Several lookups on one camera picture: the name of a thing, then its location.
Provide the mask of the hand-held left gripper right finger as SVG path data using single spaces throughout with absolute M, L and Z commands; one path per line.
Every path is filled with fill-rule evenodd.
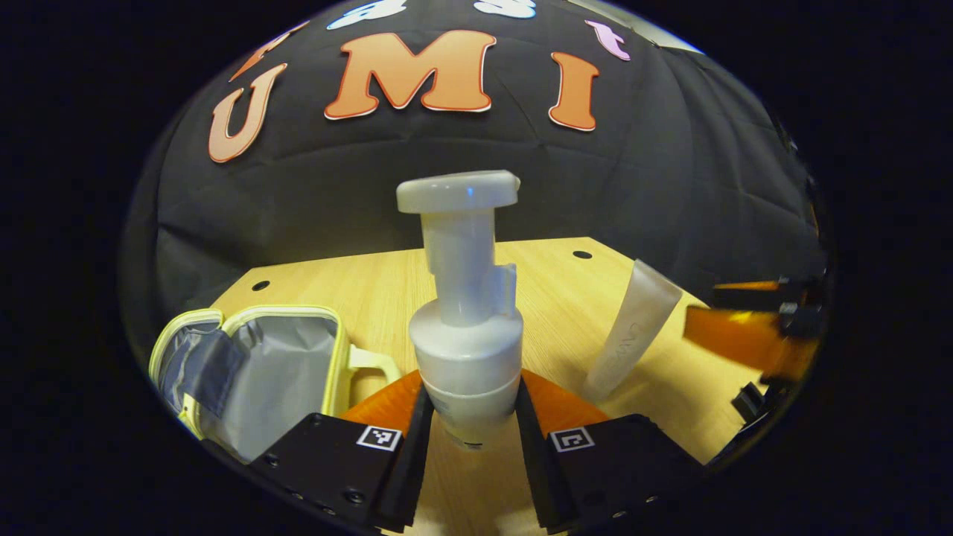
M 528 369 L 515 415 L 535 515 L 548 534 L 646 534 L 704 475 L 650 418 L 610 418 Z

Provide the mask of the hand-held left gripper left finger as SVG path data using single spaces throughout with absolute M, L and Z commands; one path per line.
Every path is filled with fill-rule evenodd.
M 405 532 L 418 508 L 432 416 L 412 371 L 341 417 L 307 415 L 248 471 L 327 533 Z

